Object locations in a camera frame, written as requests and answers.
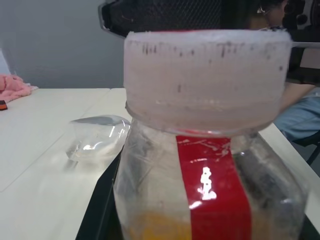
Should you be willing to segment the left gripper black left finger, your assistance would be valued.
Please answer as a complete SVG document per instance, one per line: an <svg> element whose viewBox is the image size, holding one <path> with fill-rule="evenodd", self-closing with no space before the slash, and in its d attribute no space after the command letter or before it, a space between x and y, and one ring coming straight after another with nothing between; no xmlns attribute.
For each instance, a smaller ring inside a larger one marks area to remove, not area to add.
<svg viewBox="0 0 320 240"><path fill-rule="evenodd" d="M120 157L98 179L75 240L122 240L113 193Z"/></svg>

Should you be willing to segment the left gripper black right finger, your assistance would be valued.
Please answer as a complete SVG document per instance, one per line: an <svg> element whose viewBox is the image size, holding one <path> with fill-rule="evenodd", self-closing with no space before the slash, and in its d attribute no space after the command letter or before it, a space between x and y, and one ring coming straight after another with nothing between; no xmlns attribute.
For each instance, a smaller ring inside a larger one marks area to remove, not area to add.
<svg viewBox="0 0 320 240"><path fill-rule="evenodd" d="M246 150L234 163L251 209L252 240L298 240L308 193L280 161Z"/></svg>

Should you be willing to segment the clear plastic orange juice bottle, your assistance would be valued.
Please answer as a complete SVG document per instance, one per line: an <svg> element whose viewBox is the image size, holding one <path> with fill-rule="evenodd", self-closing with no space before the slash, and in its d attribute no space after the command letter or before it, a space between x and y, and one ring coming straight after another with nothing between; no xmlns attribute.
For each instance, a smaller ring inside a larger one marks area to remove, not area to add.
<svg viewBox="0 0 320 240"><path fill-rule="evenodd" d="M113 186L123 240L252 240L235 154L284 164L258 133L280 112L291 50L285 31L128 34L132 124Z"/></svg>

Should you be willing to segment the clear wine glass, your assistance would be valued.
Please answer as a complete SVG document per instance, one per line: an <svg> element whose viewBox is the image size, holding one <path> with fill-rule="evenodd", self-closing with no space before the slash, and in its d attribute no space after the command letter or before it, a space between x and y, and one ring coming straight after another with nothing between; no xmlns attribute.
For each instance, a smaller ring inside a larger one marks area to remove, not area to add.
<svg viewBox="0 0 320 240"><path fill-rule="evenodd" d="M131 122L118 115L99 115L72 120L68 127L65 153L70 161L108 166L121 152Z"/></svg>

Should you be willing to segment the seated person in jeans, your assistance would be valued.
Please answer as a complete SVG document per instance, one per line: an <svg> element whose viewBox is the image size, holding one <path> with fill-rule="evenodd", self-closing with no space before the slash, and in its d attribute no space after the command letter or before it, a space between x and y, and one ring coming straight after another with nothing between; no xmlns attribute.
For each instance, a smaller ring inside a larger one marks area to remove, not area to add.
<svg viewBox="0 0 320 240"><path fill-rule="evenodd" d="M265 19L265 31L283 30L288 0L260 0L259 12ZM285 83L281 114L275 126L289 140L310 137L320 131L320 87L312 84Z"/></svg>

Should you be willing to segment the pink cloth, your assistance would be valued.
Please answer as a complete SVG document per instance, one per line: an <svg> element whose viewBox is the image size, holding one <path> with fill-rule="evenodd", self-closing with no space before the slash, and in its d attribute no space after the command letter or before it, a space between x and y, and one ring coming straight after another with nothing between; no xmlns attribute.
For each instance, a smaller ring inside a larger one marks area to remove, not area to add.
<svg viewBox="0 0 320 240"><path fill-rule="evenodd" d="M29 96L37 89L37 86L25 83L19 76L0 74L0 101L9 103L16 99Z"/></svg>

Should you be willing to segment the black mesh office chair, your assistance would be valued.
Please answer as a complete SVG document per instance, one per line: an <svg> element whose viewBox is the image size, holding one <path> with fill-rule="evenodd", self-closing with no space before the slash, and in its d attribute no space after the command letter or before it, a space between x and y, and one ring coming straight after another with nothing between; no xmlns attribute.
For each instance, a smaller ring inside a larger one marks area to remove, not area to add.
<svg viewBox="0 0 320 240"><path fill-rule="evenodd" d="M98 7L101 28L130 32L246 29L258 0L113 0Z"/></svg>

